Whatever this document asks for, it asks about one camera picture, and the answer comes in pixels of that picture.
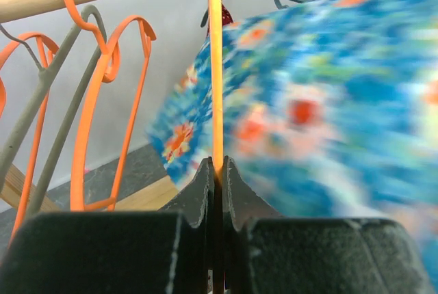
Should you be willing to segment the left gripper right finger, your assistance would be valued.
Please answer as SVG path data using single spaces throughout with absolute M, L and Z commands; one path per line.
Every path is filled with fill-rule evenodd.
M 232 293 L 433 293 L 407 231 L 379 218 L 287 218 L 224 160 L 224 272 Z

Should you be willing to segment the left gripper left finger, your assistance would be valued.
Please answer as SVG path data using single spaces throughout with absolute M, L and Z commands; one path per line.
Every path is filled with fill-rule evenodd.
M 1 261 L 2 293 L 206 293 L 211 159 L 158 211 L 41 213 Z

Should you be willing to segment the blue floral garment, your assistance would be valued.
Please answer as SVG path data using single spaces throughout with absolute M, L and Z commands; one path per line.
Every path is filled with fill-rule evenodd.
M 437 281 L 437 0 L 317 0 L 227 25 L 224 153 L 279 212 L 383 216 Z

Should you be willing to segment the grey hanger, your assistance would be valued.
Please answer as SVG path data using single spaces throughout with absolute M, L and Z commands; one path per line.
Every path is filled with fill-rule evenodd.
M 67 211 L 70 208 L 70 170 L 67 163 L 72 159 L 72 150 L 60 145 L 56 154 L 52 155 L 51 149 L 56 145 L 58 133 L 68 135 L 75 130 L 73 125 L 65 127 L 64 119 L 70 110 L 75 90 L 79 87 L 85 62 L 68 65 L 67 57 L 73 47 L 85 53 L 91 51 L 96 44 L 75 42 L 76 37 L 73 34 L 78 33 L 80 29 L 66 10 L 35 16 L 33 20 L 42 23 L 48 33 L 26 32 L 21 35 L 21 40 L 42 39 L 44 55 L 39 57 L 38 66 L 31 66 L 24 56 L 22 44 L 18 42 L 11 41 L 1 50 L 1 184 L 6 184 L 6 167 L 17 165 L 22 173 L 27 171 L 31 160 L 31 141 L 36 133 L 38 117 L 34 116 L 29 127 L 23 129 L 23 136 L 17 137 L 16 131 L 28 109 L 40 110 L 42 101 L 34 100 L 42 86 L 40 69 L 43 62 L 50 62 L 55 57 L 50 53 L 50 48 L 58 46 L 61 56 L 56 60 L 57 75 L 48 92 L 32 181 L 37 185 L 40 179 L 45 178 L 46 164 L 54 163 L 55 169 L 63 171 L 64 176 L 60 178 L 56 174 L 51 175 L 47 183 L 49 190 L 40 209 Z

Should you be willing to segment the red polka dot garment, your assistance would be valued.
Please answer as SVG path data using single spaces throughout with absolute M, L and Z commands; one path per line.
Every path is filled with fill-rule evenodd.
M 228 9 L 222 5 L 222 26 L 226 26 L 228 24 L 231 24 L 233 22 L 233 18 L 231 13 L 228 11 Z M 209 35 L 209 21 L 208 21 L 208 14 L 205 14 L 202 21 L 201 21 L 201 27 L 207 26 L 207 36 Z

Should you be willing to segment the orange hanger of floral garment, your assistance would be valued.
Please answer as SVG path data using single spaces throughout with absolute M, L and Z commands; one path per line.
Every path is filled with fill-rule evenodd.
M 210 57 L 212 84 L 213 165 L 220 178 L 223 166 L 222 119 L 222 0 L 209 0 Z

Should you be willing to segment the orange plastic hanger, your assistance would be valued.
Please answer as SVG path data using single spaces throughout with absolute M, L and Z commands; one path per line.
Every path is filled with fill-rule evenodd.
M 5 64 L 8 58 L 20 44 L 25 46 L 25 48 L 27 48 L 30 52 L 30 55 L 34 57 L 35 55 L 32 53 L 31 48 L 27 43 L 27 40 L 31 38 L 36 40 L 40 54 L 39 58 L 34 59 L 39 69 L 39 82 L 33 93 L 33 96 L 30 98 L 26 108 L 23 110 L 12 132 L 9 134 L 5 146 L 1 149 L 1 186 L 3 187 L 8 179 L 8 173 L 13 166 L 13 160 L 19 148 L 21 147 L 27 132 L 29 131 L 32 122 L 35 118 L 38 119 L 34 133 L 34 141 L 29 156 L 27 173 L 24 178 L 11 237 L 15 236 L 17 230 L 24 222 L 27 205 L 29 199 L 31 198 L 30 195 L 33 194 L 34 196 L 37 196 L 35 191 L 31 191 L 34 169 L 38 156 L 44 118 L 47 110 L 49 90 L 54 79 L 56 78 L 57 73 L 59 72 L 59 70 L 54 69 L 55 62 L 53 61 L 53 58 L 56 56 L 59 50 L 59 46 L 48 36 L 35 31 L 21 34 L 19 37 L 13 39 L 12 42 L 9 43 L 1 52 L 1 65 Z

